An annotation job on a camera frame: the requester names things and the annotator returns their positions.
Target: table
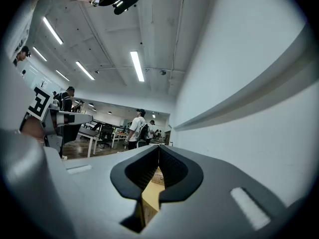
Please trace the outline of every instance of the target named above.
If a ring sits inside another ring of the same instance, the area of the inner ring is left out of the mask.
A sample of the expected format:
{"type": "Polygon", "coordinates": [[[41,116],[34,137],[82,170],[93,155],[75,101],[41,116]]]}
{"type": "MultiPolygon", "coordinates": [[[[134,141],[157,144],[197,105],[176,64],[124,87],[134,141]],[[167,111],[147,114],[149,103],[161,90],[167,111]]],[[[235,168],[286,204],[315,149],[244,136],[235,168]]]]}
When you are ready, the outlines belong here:
{"type": "Polygon", "coordinates": [[[165,143],[149,143],[149,145],[165,145],[165,143]]]}
{"type": "Polygon", "coordinates": [[[116,138],[118,140],[118,143],[119,143],[119,140],[120,140],[120,136],[124,136],[122,139],[126,139],[129,136],[128,134],[120,133],[120,132],[118,132],[118,133],[113,132],[112,134],[114,136],[113,136],[113,141],[112,141],[112,147],[111,148],[113,148],[114,140],[115,140],[115,136],[116,135],[118,135],[118,137],[116,138]]]}
{"type": "Polygon", "coordinates": [[[80,127],[80,130],[79,130],[78,134],[90,138],[88,157],[90,157],[90,155],[91,155],[92,142],[93,142],[93,139],[95,139],[94,149],[93,149],[93,155],[95,155],[96,144],[98,142],[98,138],[99,138],[100,132],[89,130],[89,129],[84,128],[84,127],[80,127]]]}
{"type": "Polygon", "coordinates": [[[90,127],[90,128],[93,128],[95,125],[86,123],[85,126],[88,126],[88,127],[90,127]]]}

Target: white wall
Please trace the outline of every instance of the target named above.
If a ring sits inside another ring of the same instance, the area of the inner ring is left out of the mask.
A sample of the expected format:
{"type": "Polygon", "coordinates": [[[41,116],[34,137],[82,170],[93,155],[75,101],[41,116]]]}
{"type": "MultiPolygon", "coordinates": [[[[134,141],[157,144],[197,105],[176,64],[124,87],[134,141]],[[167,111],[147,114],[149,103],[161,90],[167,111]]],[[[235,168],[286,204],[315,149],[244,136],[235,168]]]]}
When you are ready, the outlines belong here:
{"type": "Polygon", "coordinates": [[[170,114],[175,108],[175,97],[150,93],[150,91],[138,91],[135,89],[116,87],[112,89],[99,88],[98,86],[85,86],[79,84],[76,87],[76,98],[88,99],[108,104],[126,107],[141,108],[148,111],[170,114]]]}
{"type": "Polygon", "coordinates": [[[165,136],[165,125],[166,125],[166,120],[164,119],[152,119],[155,121],[155,125],[153,126],[154,131],[156,131],[157,129],[159,131],[161,131],[161,135],[162,137],[165,136]]]}
{"type": "Polygon", "coordinates": [[[100,112],[93,112],[90,110],[86,111],[87,114],[91,114],[93,116],[93,119],[99,120],[111,125],[122,125],[121,122],[123,121],[123,118],[110,115],[110,114],[105,114],[105,113],[100,113],[100,112]]]}
{"type": "Polygon", "coordinates": [[[165,132],[171,131],[171,127],[169,126],[169,118],[167,118],[166,123],[165,123],[165,132]]]}
{"type": "MultiPolygon", "coordinates": [[[[319,63],[311,66],[318,68],[319,63]]],[[[293,88],[302,78],[314,77],[309,70],[243,108],[172,133],[170,141],[234,164],[290,205],[307,193],[318,165],[319,82],[266,110],[229,118],[285,95],[288,85],[293,88]]]]}
{"type": "Polygon", "coordinates": [[[215,0],[206,23],[169,118],[170,141],[234,164],[290,205],[318,164],[319,62],[303,43],[305,21],[287,0],[215,0]],[[304,46],[287,56],[296,38],[304,46]],[[268,85],[206,113],[270,69],[281,73],[268,85]]]}
{"type": "Polygon", "coordinates": [[[32,55],[27,60],[35,67],[36,70],[39,70],[42,74],[48,77],[49,80],[52,80],[57,85],[59,85],[63,90],[66,90],[70,83],[67,80],[64,80],[60,75],[58,75],[55,70],[50,70],[46,65],[45,61],[40,61],[35,55],[32,55]]]}
{"type": "Polygon", "coordinates": [[[253,81],[282,55],[304,25],[290,0],[211,0],[176,101],[174,126],[253,81]]]}

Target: office room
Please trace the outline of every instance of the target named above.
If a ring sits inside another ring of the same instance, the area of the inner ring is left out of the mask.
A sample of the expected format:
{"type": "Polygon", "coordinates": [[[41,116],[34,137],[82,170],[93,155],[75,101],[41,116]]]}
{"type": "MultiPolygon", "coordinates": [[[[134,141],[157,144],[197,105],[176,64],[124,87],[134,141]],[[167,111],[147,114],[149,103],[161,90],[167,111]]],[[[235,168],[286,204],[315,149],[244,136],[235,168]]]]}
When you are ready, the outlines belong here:
{"type": "Polygon", "coordinates": [[[302,217],[319,59],[299,0],[21,1],[0,170],[28,234],[272,238],[302,217]]]}

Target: wooden floor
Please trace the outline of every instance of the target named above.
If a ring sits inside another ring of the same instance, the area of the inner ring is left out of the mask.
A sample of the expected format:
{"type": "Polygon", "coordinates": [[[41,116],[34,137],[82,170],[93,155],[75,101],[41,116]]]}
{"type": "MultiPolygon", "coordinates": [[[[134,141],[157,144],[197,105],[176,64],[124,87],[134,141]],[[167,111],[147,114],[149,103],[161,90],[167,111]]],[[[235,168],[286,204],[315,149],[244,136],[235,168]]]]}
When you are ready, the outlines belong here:
{"type": "MultiPolygon", "coordinates": [[[[90,139],[84,138],[84,137],[80,139],[80,136],[78,135],[75,141],[68,142],[67,144],[63,146],[63,155],[67,156],[68,159],[87,158],[89,143],[90,143],[90,139]]],[[[110,155],[117,152],[123,152],[128,150],[128,149],[124,149],[123,144],[124,144],[123,140],[120,140],[119,144],[117,143],[117,141],[115,141],[113,148],[105,146],[104,149],[103,149],[104,145],[102,146],[97,145],[95,156],[105,156],[105,155],[110,155]]],[[[92,144],[91,157],[95,157],[93,156],[93,148],[94,148],[94,141],[92,144]]]]}

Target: office chair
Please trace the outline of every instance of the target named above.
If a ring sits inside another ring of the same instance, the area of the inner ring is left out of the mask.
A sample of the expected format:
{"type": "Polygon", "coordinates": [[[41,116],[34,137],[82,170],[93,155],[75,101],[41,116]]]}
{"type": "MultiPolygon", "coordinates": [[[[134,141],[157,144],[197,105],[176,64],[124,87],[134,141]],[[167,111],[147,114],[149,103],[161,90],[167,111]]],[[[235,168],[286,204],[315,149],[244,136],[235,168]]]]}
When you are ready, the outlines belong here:
{"type": "Polygon", "coordinates": [[[97,144],[98,145],[104,144],[103,148],[105,148],[105,145],[107,145],[107,146],[109,146],[111,148],[111,145],[109,144],[109,142],[112,141],[112,133],[113,133],[113,128],[112,127],[103,126],[101,134],[100,134],[100,139],[103,139],[103,140],[99,141],[97,144]]]}

